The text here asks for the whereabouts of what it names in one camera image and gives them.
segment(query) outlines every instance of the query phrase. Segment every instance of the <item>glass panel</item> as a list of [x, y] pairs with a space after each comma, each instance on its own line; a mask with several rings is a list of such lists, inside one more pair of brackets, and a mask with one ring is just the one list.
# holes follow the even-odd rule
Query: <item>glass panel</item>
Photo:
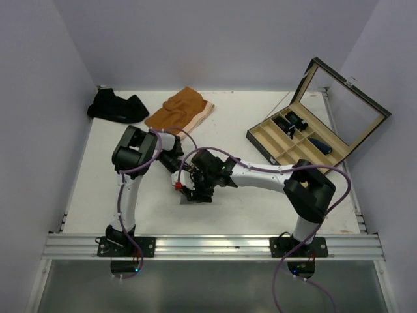
[[[39, 312], [275, 312], [276, 264], [145, 260], [143, 272], [120, 283], [108, 261], [55, 261]], [[318, 261], [312, 280], [340, 312], [387, 312], [372, 261]], [[294, 280], [286, 267], [276, 289], [286, 312], [333, 312], [322, 291]]]
[[[379, 116], [378, 111], [318, 68], [310, 81], [308, 91], [318, 91], [320, 88], [328, 88], [330, 110], [335, 119], [338, 136], [347, 145], [354, 143]], [[308, 91], [304, 93], [300, 102], [310, 110], [313, 104], [307, 100]]]

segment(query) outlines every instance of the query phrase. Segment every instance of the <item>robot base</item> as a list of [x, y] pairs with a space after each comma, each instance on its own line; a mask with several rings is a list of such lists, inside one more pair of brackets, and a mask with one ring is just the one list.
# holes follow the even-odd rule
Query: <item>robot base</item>
[[[271, 237], [269, 239], [269, 248], [273, 258], [282, 258], [288, 251], [294, 248], [299, 242], [293, 237]], [[327, 258], [328, 250], [326, 239], [324, 237], [315, 237], [309, 245], [304, 245], [290, 257], [309, 258], [315, 253], [316, 258]]]
[[[133, 237], [141, 247], [144, 258], [153, 258], [155, 255], [155, 237]], [[108, 241], [105, 236], [96, 238], [98, 243], [97, 256], [103, 258], [128, 258], [134, 256], [134, 246], [128, 242], [127, 246], [121, 246]]]

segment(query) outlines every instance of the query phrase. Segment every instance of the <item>open box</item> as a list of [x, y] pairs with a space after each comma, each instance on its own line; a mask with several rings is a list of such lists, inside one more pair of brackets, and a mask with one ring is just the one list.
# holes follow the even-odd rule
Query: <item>open box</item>
[[[316, 75], [318, 69], [321, 70], [320, 75]], [[316, 87], [330, 86], [325, 88], [331, 109], [333, 112], [338, 112], [339, 117], [342, 116], [345, 125], [348, 123], [354, 125], [347, 127], [343, 139], [303, 105], [304, 95], [313, 78], [319, 80]], [[286, 118], [291, 111], [308, 124], [303, 130], [293, 127], [292, 138], [286, 133], [287, 130], [284, 131], [274, 122], [277, 117], [281, 117], [289, 123], [288, 125], [293, 125]], [[335, 166], [350, 155], [390, 115], [388, 110], [361, 92], [326, 63], [314, 58], [308, 65], [290, 105], [249, 129], [246, 137], [271, 164], [295, 164], [302, 158], [312, 164]], [[323, 153], [317, 147], [315, 140], [319, 140], [332, 151]]]

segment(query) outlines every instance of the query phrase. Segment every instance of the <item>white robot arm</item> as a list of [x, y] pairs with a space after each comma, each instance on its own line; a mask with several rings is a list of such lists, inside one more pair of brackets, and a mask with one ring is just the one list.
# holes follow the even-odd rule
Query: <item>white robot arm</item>
[[[317, 169], [282, 173], [295, 166], [309, 165], [306, 160], [299, 160], [295, 165], [274, 166], [251, 164], [228, 158], [220, 160], [207, 150], [198, 151], [192, 158], [191, 165], [186, 165], [178, 182], [178, 170], [184, 153], [180, 139], [171, 134], [161, 134], [162, 152], [158, 160], [172, 173], [175, 188], [181, 191], [188, 201], [211, 202], [216, 186], [244, 187], [251, 186], [269, 189], [285, 194], [298, 213], [298, 220], [292, 238], [301, 242], [323, 222], [330, 200], [336, 190], [335, 186]], [[130, 235], [134, 235], [135, 208], [137, 191], [148, 166], [142, 170], [134, 168], [148, 162], [155, 151], [157, 138], [154, 134], [143, 132], [129, 126], [121, 138], [112, 161], [115, 170], [124, 175], [124, 190], [118, 199], [115, 220], [106, 229], [106, 239], [117, 245], [128, 245], [122, 232], [119, 216]], [[251, 168], [261, 168], [267, 173]], [[310, 244], [313, 237], [306, 242]]]

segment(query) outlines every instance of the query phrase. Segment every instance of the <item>brown cloth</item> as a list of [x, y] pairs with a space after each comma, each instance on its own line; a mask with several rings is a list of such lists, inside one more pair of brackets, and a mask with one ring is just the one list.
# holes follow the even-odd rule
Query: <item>brown cloth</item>
[[[213, 109], [214, 105], [204, 100], [197, 91], [185, 87], [165, 101], [162, 108], [150, 116], [145, 124], [158, 130], [169, 127], [179, 127], [185, 131], [192, 130], [210, 115]], [[180, 131], [170, 130], [169, 132], [179, 134]]]

